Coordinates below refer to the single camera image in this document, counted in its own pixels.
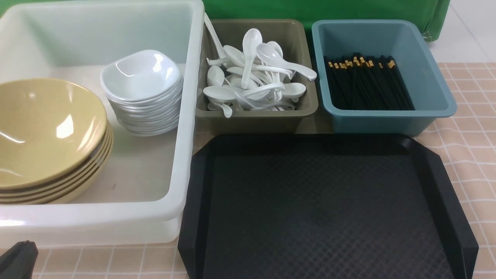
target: chopsticks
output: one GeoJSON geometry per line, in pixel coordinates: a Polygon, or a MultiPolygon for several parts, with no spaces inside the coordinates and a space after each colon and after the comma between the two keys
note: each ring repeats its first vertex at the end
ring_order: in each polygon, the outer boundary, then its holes
{"type": "Polygon", "coordinates": [[[392,56],[329,59],[326,73],[333,105],[343,110],[415,110],[392,56]]]}

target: spoon handle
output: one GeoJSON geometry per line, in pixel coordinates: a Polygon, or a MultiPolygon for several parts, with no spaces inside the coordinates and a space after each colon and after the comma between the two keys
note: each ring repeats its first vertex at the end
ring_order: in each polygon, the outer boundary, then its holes
{"type": "Polygon", "coordinates": [[[317,73],[314,70],[300,64],[288,63],[284,68],[295,70],[310,81],[314,81],[317,78],[317,73]]]}
{"type": "Polygon", "coordinates": [[[221,59],[213,59],[213,60],[210,60],[207,58],[207,64],[209,66],[216,66],[216,65],[220,65],[220,64],[224,64],[224,63],[228,63],[230,62],[231,60],[229,58],[221,58],[221,59]]]}
{"type": "Polygon", "coordinates": [[[226,58],[226,52],[224,51],[224,48],[222,47],[222,44],[220,43],[219,37],[217,36],[217,33],[215,32],[214,26],[212,25],[212,22],[210,21],[210,18],[208,17],[207,13],[205,13],[205,16],[203,18],[203,21],[205,22],[205,25],[207,26],[208,32],[210,33],[210,37],[212,37],[212,41],[214,41],[215,49],[217,50],[217,53],[219,54],[219,58],[226,58]]]}
{"type": "Polygon", "coordinates": [[[250,97],[253,96],[257,93],[264,92],[266,90],[271,90],[271,89],[279,89],[279,90],[284,90],[286,87],[282,82],[278,83],[271,83],[268,85],[260,86],[258,88],[252,89],[252,90],[247,90],[243,93],[244,97],[250,97]]]}
{"type": "Polygon", "coordinates": [[[253,59],[249,59],[245,56],[245,68],[243,69],[243,77],[241,78],[241,87],[243,89],[248,88],[249,76],[251,74],[251,66],[253,65],[253,59]]]}
{"type": "Polygon", "coordinates": [[[265,77],[266,77],[266,78],[267,78],[267,80],[268,80],[268,81],[266,81],[266,83],[267,83],[267,84],[269,84],[269,83],[273,83],[273,82],[274,82],[274,80],[272,79],[272,75],[271,75],[271,74],[269,74],[269,72],[267,72],[267,71],[265,70],[265,71],[263,71],[263,73],[265,74],[265,77]]]}
{"type": "MultiPolygon", "coordinates": [[[[274,77],[274,82],[278,83],[281,82],[281,76],[277,72],[272,72],[272,76],[274,77]]],[[[274,92],[274,101],[279,102],[282,100],[282,91],[281,90],[276,90],[274,92]]]]}
{"type": "Polygon", "coordinates": [[[292,79],[293,77],[291,76],[291,71],[280,68],[280,67],[272,67],[272,66],[262,66],[262,65],[253,65],[253,69],[255,70],[264,70],[264,71],[274,71],[278,73],[283,73],[289,77],[289,79],[292,79]]]}
{"type": "Polygon", "coordinates": [[[224,117],[225,117],[225,118],[231,118],[231,116],[233,115],[233,109],[232,109],[230,106],[228,106],[228,105],[226,105],[226,104],[224,104],[224,103],[221,103],[221,104],[218,104],[218,103],[212,103],[212,104],[213,104],[214,106],[216,106],[216,107],[218,107],[218,108],[222,109],[222,111],[224,112],[224,117]]]}

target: white spoon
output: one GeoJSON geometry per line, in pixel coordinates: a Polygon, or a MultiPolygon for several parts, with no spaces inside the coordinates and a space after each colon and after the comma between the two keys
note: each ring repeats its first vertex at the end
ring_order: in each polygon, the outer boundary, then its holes
{"type": "Polygon", "coordinates": [[[237,92],[235,92],[235,95],[236,95],[236,100],[240,104],[244,104],[245,107],[249,108],[250,110],[265,110],[265,109],[268,109],[268,108],[271,108],[274,106],[287,106],[290,108],[295,107],[294,105],[288,104],[288,103],[283,102],[283,101],[281,101],[281,102],[255,102],[255,101],[252,101],[252,100],[242,96],[241,94],[238,94],[237,92]]]}
{"type": "Polygon", "coordinates": [[[285,110],[287,110],[286,108],[292,109],[292,110],[294,110],[296,108],[296,105],[295,104],[290,103],[290,102],[287,102],[287,101],[284,101],[284,100],[279,101],[279,102],[276,102],[276,101],[259,102],[259,104],[262,107],[265,107],[265,106],[274,106],[279,111],[285,111],[285,110]]]}
{"type": "Polygon", "coordinates": [[[236,100],[236,96],[232,90],[226,90],[222,86],[208,86],[203,89],[203,94],[212,103],[232,103],[236,100]]]}
{"type": "MultiPolygon", "coordinates": [[[[231,68],[227,69],[227,71],[230,73],[241,75],[241,76],[243,76],[243,73],[244,73],[244,70],[240,67],[231,67],[231,68]]],[[[263,81],[260,78],[258,78],[253,72],[251,72],[249,74],[249,77],[254,82],[258,83],[258,85],[264,85],[263,81]]]]}
{"type": "Polygon", "coordinates": [[[214,41],[215,49],[217,50],[217,54],[219,55],[219,58],[226,58],[226,52],[222,48],[222,44],[220,43],[219,37],[217,36],[217,33],[215,32],[215,28],[212,25],[212,22],[210,21],[210,18],[208,18],[207,13],[204,14],[203,16],[203,21],[205,22],[205,26],[207,26],[208,32],[210,33],[210,37],[212,37],[212,41],[214,41]]]}
{"type": "Polygon", "coordinates": [[[293,102],[298,103],[300,97],[305,94],[307,87],[304,84],[298,82],[286,83],[286,90],[282,92],[284,98],[289,98],[293,102]]]}
{"type": "MultiPolygon", "coordinates": [[[[226,84],[224,84],[223,87],[230,88],[230,89],[234,90],[236,93],[241,94],[242,96],[244,96],[245,92],[247,91],[247,90],[244,90],[242,88],[234,87],[234,86],[230,86],[230,85],[226,85],[226,84]]],[[[269,93],[270,93],[270,90],[266,90],[264,92],[260,92],[260,93],[257,93],[255,95],[252,95],[248,99],[250,99],[252,101],[256,101],[256,102],[264,101],[264,100],[267,100],[267,96],[269,95],[269,93]]]]}
{"type": "Polygon", "coordinates": [[[219,110],[222,110],[221,108],[219,108],[218,106],[214,105],[214,103],[208,103],[207,105],[207,109],[208,110],[211,110],[211,111],[219,111],[219,110]]]}
{"type": "Polygon", "coordinates": [[[267,77],[267,79],[270,81],[270,82],[268,82],[267,84],[269,84],[269,83],[273,83],[273,82],[274,82],[274,80],[272,79],[272,74],[269,74],[269,72],[268,72],[268,71],[266,71],[266,70],[265,70],[265,71],[263,71],[263,73],[265,74],[265,76],[267,77]]]}
{"type": "Polygon", "coordinates": [[[214,106],[222,109],[222,112],[224,112],[224,117],[225,118],[231,118],[231,116],[233,115],[233,109],[230,106],[228,106],[228,105],[226,105],[224,103],[220,103],[220,104],[211,103],[211,104],[213,104],[214,106]]]}
{"type": "Polygon", "coordinates": [[[213,66],[213,65],[221,65],[221,64],[228,63],[228,62],[230,62],[230,61],[231,61],[231,60],[229,60],[229,58],[227,58],[227,57],[226,57],[226,58],[221,58],[221,59],[213,59],[213,60],[211,60],[211,59],[208,59],[208,58],[207,58],[207,64],[208,64],[209,66],[213,66]]]}
{"type": "Polygon", "coordinates": [[[303,65],[290,63],[284,60],[273,47],[267,44],[259,44],[256,49],[256,54],[258,55],[258,58],[260,58],[260,60],[267,65],[295,70],[304,77],[308,78],[310,81],[317,78],[317,73],[314,70],[303,65]]]}
{"type": "MultiPolygon", "coordinates": [[[[245,56],[241,51],[237,48],[225,45],[224,51],[226,51],[227,57],[231,60],[234,65],[244,68],[245,67],[245,56]]],[[[252,65],[252,69],[254,70],[266,70],[266,71],[275,71],[279,73],[283,73],[289,77],[289,79],[293,79],[293,72],[287,69],[278,68],[278,67],[270,67],[270,66],[262,66],[262,65],[252,65]]]]}
{"type": "Polygon", "coordinates": [[[284,90],[285,89],[284,83],[282,83],[282,82],[271,83],[271,84],[267,84],[264,86],[260,86],[259,88],[256,88],[256,89],[247,90],[247,91],[245,91],[243,96],[250,97],[250,96],[256,95],[257,93],[264,92],[266,90],[272,90],[272,89],[284,90]]]}
{"type": "Polygon", "coordinates": [[[253,60],[253,64],[262,65],[262,61],[260,61],[260,59],[257,56],[255,56],[255,60],[253,60]]]}
{"type": "MultiPolygon", "coordinates": [[[[277,42],[270,41],[267,43],[267,45],[273,47],[281,57],[284,57],[282,48],[277,42]]],[[[272,79],[274,80],[274,82],[281,82],[281,75],[279,73],[272,72],[272,79]]],[[[274,92],[274,100],[277,102],[282,100],[282,92],[280,90],[274,92]]]]}
{"type": "MultiPolygon", "coordinates": [[[[235,75],[229,81],[231,82],[230,85],[232,85],[234,87],[241,88],[241,78],[239,76],[235,75]]],[[[255,81],[250,79],[248,81],[248,90],[255,89],[255,88],[258,88],[258,85],[255,83],[255,81]]]]}
{"type": "Polygon", "coordinates": [[[272,106],[268,105],[261,105],[258,102],[252,101],[246,97],[244,97],[242,94],[238,93],[235,91],[235,88],[229,88],[227,86],[222,86],[226,90],[229,90],[230,92],[234,93],[234,96],[236,97],[236,101],[244,108],[250,109],[250,110],[263,110],[272,106]]]}
{"type": "Polygon", "coordinates": [[[260,78],[260,80],[263,81],[265,84],[274,82],[272,80],[272,76],[269,75],[269,72],[267,72],[266,70],[263,71],[263,73],[258,70],[252,70],[251,73],[253,73],[256,77],[260,78]]]}
{"type": "MultiPolygon", "coordinates": [[[[236,90],[238,93],[246,91],[245,89],[241,88],[241,78],[240,77],[233,76],[231,78],[231,84],[229,84],[229,85],[233,89],[235,88],[234,90],[236,90]]],[[[258,85],[256,85],[256,83],[250,79],[250,81],[248,82],[248,90],[257,89],[257,88],[258,88],[258,85]]],[[[263,92],[260,92],[258,94],[251,96],[250,99],[252,99],[252,100],[258,100],[260,98],[265,99],[267,97],[268,93],[269,93],[269,91],[266,90],[266,91],[263,91],[263,92]]]]}
{"type": "Polygon", "coordinates": [[[224,84],[224,72],[218,66],[212,66],[207,72],[207,85],[208,86],[221,86],[224,84]]]}
{"type": "Polygon", "coordinates": [[[256,28],[248,30],[243,37],[243,53],[245,55],[245,69],[243,71],[243,79],[241,81],[241,86],[243,89],[248,88],[251,67],[253,66],[253,61],[255,61],[256,57],[256,48],[261,43],[262,34],[256,28]]]}
{"type": "Polygon", "coordinates": [[[277,42],[270,41],[270,42],[267,43],[267,45],[273,47],[277,51],[277,53],[279,53],[279,55],[281,57],[284,57],[284,54],[282,52],[282,48],[281,48],[281,46],[277,42]]]}

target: teal plastic bin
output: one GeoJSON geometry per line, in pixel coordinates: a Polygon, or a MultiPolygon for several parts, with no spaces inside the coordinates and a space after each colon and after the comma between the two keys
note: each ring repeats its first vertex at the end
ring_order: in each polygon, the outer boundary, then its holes
{"type": "Polygon", "coordinates": [[[422,35],[403,20],[321,20],[312,26],[313,48],[324,108],[335,133],[400,133],[416,136],[435,119],[450,117],[456,102],[422,35]],[[393,56],[415,111],[341,110],[332,104],[324,56],[360,52],[393,56]]]}

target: black object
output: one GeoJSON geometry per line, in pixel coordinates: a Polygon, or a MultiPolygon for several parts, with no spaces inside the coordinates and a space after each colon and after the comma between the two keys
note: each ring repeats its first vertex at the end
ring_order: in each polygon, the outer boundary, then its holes
{"type": "Polygon", "coordinates": [[[0,256],[0,279],[31,279],[37,257],[34,242],[17,242],[0,256]]]}
{"type": "Polygon", "coordinates": [[[470,279],[478,244],[438,155],[402,135],[223,135],[192,160],[191,279],[470,279]]]}
{"type": "Polygon", "coordinates": [[[331,101],[343,110],[414,110],[410,94],[392,56],[329,59],[331,101]]]}

